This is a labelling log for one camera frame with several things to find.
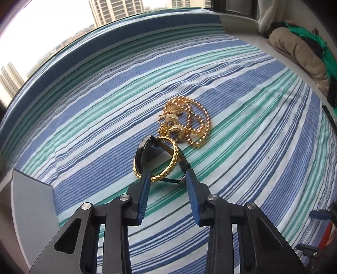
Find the gold mesh bangle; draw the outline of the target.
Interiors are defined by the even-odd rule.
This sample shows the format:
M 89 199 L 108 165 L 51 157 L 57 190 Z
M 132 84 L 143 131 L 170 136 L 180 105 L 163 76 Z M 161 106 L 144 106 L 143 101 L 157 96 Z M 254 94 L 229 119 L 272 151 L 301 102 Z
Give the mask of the gold mesh bangle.
M 170 172 L 174 169 L 174 167 L 178 163 L 179 152 L 180 152 L 180 149 L 177 143 L 168 136 L 155 137 L 153 135 L 149 135 L 146 138 L 144 138 L 140 142 L 137 148 L 137 151 L 136 151 L 136 154 L 133 160 L 132 170 L 134 171 L 136 177 L 140 179 L 142 172 L 144 170 L 143 157 L 146 154 L 146 150 L 148 148 L 151 148 L 152 146 L 160 147 L 162 150 L 166 151 L 168 154 L 171 155 L 171 160 L 169 164 L 161 173 L 159 173 L 158 175 L 150 174 L 150 181 L 152 183 L 156 181 L 165 181 L 167 175 L 170 174 Z

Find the white cardboard box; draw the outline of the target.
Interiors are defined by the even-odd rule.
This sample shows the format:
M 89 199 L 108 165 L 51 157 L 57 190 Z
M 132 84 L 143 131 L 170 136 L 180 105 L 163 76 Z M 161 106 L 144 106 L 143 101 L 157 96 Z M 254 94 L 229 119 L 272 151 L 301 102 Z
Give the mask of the white cardboard box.
M 58 231 L 52 186 L 11 169 L 1 181 L 1 244 L 23 273 Z

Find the striped blue green bedsheet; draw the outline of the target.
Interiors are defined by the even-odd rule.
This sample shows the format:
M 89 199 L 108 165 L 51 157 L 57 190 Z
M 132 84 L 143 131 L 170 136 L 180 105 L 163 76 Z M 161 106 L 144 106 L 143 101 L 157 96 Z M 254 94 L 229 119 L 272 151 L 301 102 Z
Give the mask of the striped blue green bedsheet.
M 305 266 L 336 198 L 336 134 L 310 85 L 203 9 L 135 15 L 72 42 L 37 70 L 1 121 L 1 157 L 52 186 L 59 229 L 86 202 L 108 204 L 138 179 L 140 142 L 168 136 L 212 194 L 255 203 Z M 151 182 L 129 226 L 131 273 L 206 273 L 210 228 L 196 224 L 186 182 Z

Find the green cloth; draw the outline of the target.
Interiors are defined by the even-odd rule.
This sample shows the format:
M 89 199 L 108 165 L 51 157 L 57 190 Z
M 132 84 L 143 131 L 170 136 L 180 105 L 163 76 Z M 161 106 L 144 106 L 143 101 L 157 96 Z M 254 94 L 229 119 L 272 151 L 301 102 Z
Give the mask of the green cloth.
M 302 40 L 307 42 L 309 46 L 314 48 L 313 51 L 318 53 L 318 57 L 326 66 L 328 77 L 334 77 L 336 79 L 336 59 L 325 40 L 319 34 L 314 34 L 297 24 L 290 24 L 290 22 L 286 20 L 285 24 L 292 34 L 299 36 Z

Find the beige folded cloth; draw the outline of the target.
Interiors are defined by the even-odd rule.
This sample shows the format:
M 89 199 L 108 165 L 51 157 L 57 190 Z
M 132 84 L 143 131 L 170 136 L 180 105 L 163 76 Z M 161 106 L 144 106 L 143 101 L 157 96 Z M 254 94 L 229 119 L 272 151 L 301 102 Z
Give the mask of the beige folded cloth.
M 268 38 L 268 44 L 277 52 L 297 63 L 313 79 L 324 95 L 328 94 L 330 80 L 323 61 L 313 52 L 302 38 L 288 28 L 276 28 Z

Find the white curtain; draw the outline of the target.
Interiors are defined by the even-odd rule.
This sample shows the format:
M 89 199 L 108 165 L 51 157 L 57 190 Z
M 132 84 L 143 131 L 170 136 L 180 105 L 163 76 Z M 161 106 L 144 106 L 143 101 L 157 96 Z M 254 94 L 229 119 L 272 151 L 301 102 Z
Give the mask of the white curtain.
M 259 20 L 258 32 L 264 33 L 273 22 L 282 19 L 286 1 L 282 0 L 258 0 Z

